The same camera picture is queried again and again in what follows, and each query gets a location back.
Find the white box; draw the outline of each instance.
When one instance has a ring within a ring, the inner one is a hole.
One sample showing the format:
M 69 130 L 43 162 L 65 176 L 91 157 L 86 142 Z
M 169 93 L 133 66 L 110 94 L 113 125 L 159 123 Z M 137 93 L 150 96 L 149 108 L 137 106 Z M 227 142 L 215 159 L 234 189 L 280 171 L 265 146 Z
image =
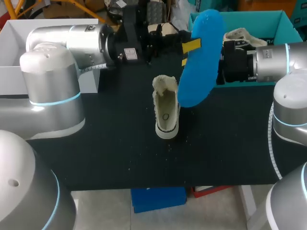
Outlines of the white box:
M 28 94 L 19 66 L 25 52 L 28 34 L 53 25 L 98 24 L 98 19 L 33 19 L 9 20 L 0 32 L 0 95 Z M 81 93 L 98 92 L 100 70 L 84 73 L 79 78 Z

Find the red object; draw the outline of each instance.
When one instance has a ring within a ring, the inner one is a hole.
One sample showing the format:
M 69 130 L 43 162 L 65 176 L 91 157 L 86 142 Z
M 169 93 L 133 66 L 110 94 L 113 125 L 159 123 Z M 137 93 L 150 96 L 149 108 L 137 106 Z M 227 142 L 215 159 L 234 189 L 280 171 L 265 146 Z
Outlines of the red object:
M 4 15 L 0 17 L 0 29 L 2 29 L 6 23 L 7 20 L 11 19 L 8 12 L 6 12 Z
M 195 192 L 194 188 L 191 188 L 191 192 L 193 193 L 195 198 L 198 198 L 198 197 L 205 196 L 205 195 L 208 195 L 208 194 L 211 194 L 211 193 L 215 193 L 215 192 L 218 192 L 218 191 L 230 188 L 230 187 L 232 187 L 232 186 L 229 186 L 229 185 L 218 186 L 218 187 L 208 188 L 208 189 L 198 191 L 198 192 Z

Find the yellow tape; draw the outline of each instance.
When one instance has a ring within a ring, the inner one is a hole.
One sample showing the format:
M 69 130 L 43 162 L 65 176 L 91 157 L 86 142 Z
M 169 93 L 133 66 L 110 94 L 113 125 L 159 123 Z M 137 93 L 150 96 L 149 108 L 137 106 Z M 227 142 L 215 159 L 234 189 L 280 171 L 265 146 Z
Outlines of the yellow tape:
M 187 58 L 183 59 L 182 62 L 181 62 L 181 66 L 185 66 L 186 63 L 187 63 L 187 60 L 188 60 Z
M 182 43 L 182 51 L 183 53 L 187 53 L 189 51 L 192 51 L 194 49 L 198 49 L 201 47 L 201 39 L 200 38 L 197 38 L 193 41 L 189 41 L 189 42 L 186 42 L 186 43 Z

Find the blue container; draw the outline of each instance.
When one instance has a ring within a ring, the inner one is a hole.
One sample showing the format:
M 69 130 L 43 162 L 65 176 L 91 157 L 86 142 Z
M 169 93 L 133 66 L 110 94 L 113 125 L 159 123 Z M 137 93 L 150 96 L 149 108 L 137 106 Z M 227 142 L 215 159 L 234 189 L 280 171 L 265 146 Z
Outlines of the blue container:
M 189 18 L 189 30 L 200 13 L 192 13 Z M 242 11 L 221 12 L 226 24 L 226 32 L 237 28 L 246 28 L 257 38 L 273 38 L 274 45 L 301 42 L 302 38 L 293 27 L 289 18 L 283 11 Z M 216 87 L 274 85 L 273 82 L 232 82 Z
M 136 188 L 131 189 L 132 205 L 135 213 L 173 207 L 186 203 L 184 187 Z

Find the white shoe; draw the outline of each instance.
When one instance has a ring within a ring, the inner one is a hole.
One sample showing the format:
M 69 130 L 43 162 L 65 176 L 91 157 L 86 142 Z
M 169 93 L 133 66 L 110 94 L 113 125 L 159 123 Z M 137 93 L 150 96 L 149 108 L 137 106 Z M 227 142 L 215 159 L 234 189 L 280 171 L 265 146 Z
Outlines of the white shoe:
M 245 49 L 248 46 L 253 48 L 260 46 L 267 46 L 268 43 L 259 38 L 253 37 L 245 28 L 238 28 L 236 30 L 230 31 L 224 34 L 223 44 L 227 41 L 235 41 L 236 48 Z
M 171 139 L 178 133 L 180 107 L 177 100 L 178 85 L 175 77 L 159 75 L 153 79 L 155 131 L 162 139 Z

